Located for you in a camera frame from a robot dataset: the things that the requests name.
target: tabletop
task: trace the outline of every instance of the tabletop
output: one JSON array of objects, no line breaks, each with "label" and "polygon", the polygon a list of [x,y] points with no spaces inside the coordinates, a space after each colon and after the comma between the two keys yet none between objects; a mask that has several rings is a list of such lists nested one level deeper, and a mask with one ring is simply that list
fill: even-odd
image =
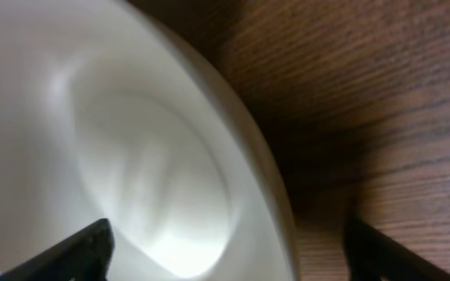
[{"label": "tabletop", "polygon": [[450,272],[450,1],[133,0],[230,82],[291,197],[303,280],[363,219]]}]

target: white plate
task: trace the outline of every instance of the white plate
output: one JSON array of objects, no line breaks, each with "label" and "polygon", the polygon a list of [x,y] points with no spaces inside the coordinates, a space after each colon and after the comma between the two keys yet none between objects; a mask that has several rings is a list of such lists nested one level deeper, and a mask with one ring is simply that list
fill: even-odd
[{"label": "white plate", "polygon": [[0,1],[0,269],[101,217],[111,280],[298,278],[277,167],[200,55],[123,3]]}]

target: white ceramic dish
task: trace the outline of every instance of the white ceramic dish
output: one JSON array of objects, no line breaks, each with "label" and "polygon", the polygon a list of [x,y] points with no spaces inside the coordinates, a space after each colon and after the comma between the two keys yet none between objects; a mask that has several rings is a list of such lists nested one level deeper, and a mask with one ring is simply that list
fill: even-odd
[{"label": "white ceramic dish", "polygon": [[284,186],[199,54],[108,0],[0,1],[0,269],[98,218],[111,280],[295,280]]}]

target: wooden table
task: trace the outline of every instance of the wooden table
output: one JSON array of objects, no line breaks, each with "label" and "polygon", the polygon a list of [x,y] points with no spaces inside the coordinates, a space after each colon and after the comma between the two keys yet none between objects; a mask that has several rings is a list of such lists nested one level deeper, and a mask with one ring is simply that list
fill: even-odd
[{"label": "wooden table", "polygon": [[232,84],[269,141],[303,280],[347,280],[342,216],[450,272],[450,1],[134,0]]}]

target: black object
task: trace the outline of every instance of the black object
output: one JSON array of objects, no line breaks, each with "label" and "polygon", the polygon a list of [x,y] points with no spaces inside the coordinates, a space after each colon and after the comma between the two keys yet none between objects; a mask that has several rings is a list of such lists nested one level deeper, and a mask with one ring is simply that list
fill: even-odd
[{"label": "black object", "polygon": [[0,281],[104,281],[113,249],[109,220],[100,219],[0,276]]},{"label": "black object", "polygon": [[450,274],[356,217],[347,219],[344,246],[351,281],[450,281]]}]

